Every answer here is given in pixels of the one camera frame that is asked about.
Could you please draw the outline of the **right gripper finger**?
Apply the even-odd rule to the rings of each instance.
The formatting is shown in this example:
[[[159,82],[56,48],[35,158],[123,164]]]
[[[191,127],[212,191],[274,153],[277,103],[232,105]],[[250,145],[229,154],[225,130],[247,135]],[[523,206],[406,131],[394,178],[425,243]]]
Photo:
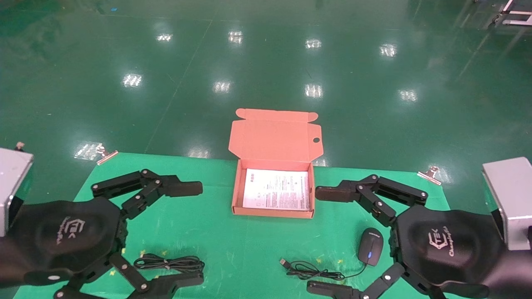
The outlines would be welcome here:
[[[391,227],[396,211],[382,197],[405,206],[425,206],[428,193],[376,174],[359,181],[342,180],[338,186],[317,186],[315,198],[320,201],[358,203],[384,227]]]
[[[425,293],[430,299],[440,299],[441,290],[437,287],[437,276],[441,264],[434,262],[395,262],[380,277],[363,291],[340,284],[310,281],[307,291],[333,299],[379,299],[403,278],[413,288]]]

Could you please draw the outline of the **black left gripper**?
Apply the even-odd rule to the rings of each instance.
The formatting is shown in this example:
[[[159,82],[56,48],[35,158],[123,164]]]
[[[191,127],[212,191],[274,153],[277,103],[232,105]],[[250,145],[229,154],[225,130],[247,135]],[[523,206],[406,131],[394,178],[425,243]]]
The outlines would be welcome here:
[[[196,256],[168,260],[147,253],[131,265],[120,254],[126,237],[120,208],[105,198],[22,206],[1,238],[1,288],[91,283],[112,266],[133,286],[130,299],[171,299],[179,288],[203,284],[205,263]],[[179,274],[148,281],[139,272],[156,267]]]

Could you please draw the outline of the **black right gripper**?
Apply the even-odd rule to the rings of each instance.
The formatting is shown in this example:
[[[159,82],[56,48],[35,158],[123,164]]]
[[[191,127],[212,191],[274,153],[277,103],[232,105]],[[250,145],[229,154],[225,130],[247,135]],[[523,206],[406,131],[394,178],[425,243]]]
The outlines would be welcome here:
[[[391,255],[416,289],[487,289],[507,253],[488,215],[414,206],[392,225]]]

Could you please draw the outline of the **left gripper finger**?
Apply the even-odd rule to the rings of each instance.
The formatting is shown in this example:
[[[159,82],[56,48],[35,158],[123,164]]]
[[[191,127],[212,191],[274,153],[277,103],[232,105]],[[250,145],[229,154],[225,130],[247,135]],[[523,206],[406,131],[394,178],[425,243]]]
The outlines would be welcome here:
[[[143,169],[97,182],[91,190],[94,197],[106,199],[135,192],[121,206],[122,218],[132,220],[163,196],[198,196],[203,193],[203,185],[199,181],[183,182],[176,175],[159,175]]]

